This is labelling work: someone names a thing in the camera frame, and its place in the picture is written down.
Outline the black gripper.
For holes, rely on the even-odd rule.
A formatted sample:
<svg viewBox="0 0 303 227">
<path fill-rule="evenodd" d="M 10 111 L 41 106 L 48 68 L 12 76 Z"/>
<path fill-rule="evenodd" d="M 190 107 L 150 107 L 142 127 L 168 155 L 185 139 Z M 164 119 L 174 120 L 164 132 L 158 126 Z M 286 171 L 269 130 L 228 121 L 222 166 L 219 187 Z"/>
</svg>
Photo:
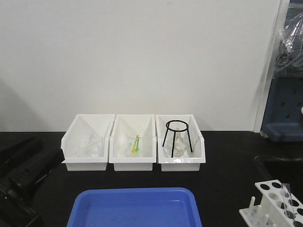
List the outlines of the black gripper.
<svg viewBox="0 0 303 227">
<path fill-rule="evenodd" d="M 61 148 L 47 148 L 33 136 L 0 151 L 0 225 L 41 227 L 43 219 L 32 209 L 40 184 L 62 162 Z"/>
</svg>

